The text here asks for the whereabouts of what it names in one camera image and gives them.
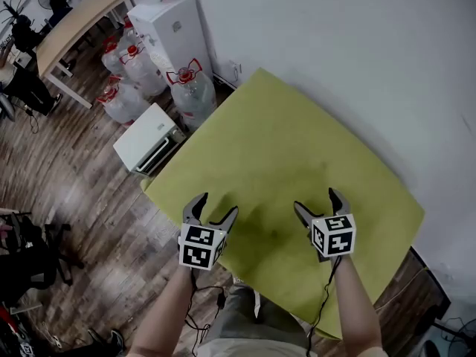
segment yellow-green mat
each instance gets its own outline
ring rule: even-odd
[[[177,224],[184,206],[203,192],[209,192],[203,222],[219,220],[238,205],[219,262],[312,323],[330,268],[318,263],[293,202],[332,215],[328,187],[352,205],[353,260],[375,301],[406,255],[423,210],[359,139],[265,70],[213,113],[145,193]],[[341,337],[333,286],[319,329]]]

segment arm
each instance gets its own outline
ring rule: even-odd
[[[349,357],[382,347],[379,318],[348,255],[335,270],[342,339]]]
[[[190,274],[190,268],[177,267],[135,333],[131,354],[146,357],[168,357],[173,354],[192,296]]]
[[[3,68],[5,66],[5,63],[7,62],[8,54],[10,54],[10,51],[12,50],[14,40],[11,39],[8,43],[7,46],[5,46],[1,52],[0,52],[0,68]]]

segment gray pants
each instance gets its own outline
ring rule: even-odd
[[[202,344],[216,338],[258,338],[307,348],[304,329],[287,311],[260,295],[260,311],[254,315],[254,291],[245,284],[231,287],[225,308],[213,322]]]

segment chair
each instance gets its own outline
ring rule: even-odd
[[[57,271],[64,283],[73,284],[72,277],[65,277],[60,260],[66,262],[70,276],[72,266],[84,268],[84,265],[60,253],[62,235],[71,230],[69,225],[62,225],[55,237],[51,235],[54,226],[45,225],[45,242],[42,229],[33,225],[26,215],[11,214],[7,223],[15,231],[9,231],[6,239],[10,253],[0,255],[0,302],[14,306],[28,289],[47,289],[56,280]]]

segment wooden floor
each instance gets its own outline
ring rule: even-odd
[[[105,37],[93,34],[97,44]],[[87,45],[82,48],[85,51],[78,56],[68,84],[93,101],[108,72],[100,62],[100,46],[94,51]],[[170,93],[159,100],[171,110]],[[0,207],[30,210],[39,225],[70,223],[72,231],[65,237],[64,251],[86,264],[84,270],[73,270],[72,287],[58,278],[49,290],[31,289],[25,303],[41,300],[44,306],[29,312],[30,319],[42,337],[56,335],[63,350],[88,344],[89,327],[104,337],[111,328],[118,328],[130,345],[144,313],[176,267],[178,228],[141,192],[141,179],[122,165],[112,145],[124,129],[99,104],[87,110],[65,97],[50,117],[38,118],[37,135],[31,133],[25,113],[17,111],[16,117],[15,123],[0,122]],[[376,306],[387,303],[421,268],[409,253]],[[211,283],[228,288],[231,276],[216,267],[200,278],[199,286]],[[424,272],[379,310],[390,356],[407,355],[418,341],[412,336],[417,319],[442,299]],[[216,292],[197,294],[194,318],[204,324],[213,319],[215,311]],[[178,355],[190,354],[195,336],[193,330],[184,328]],[[341,343],[318,337],[315,343],[319,356],[344,355]]]

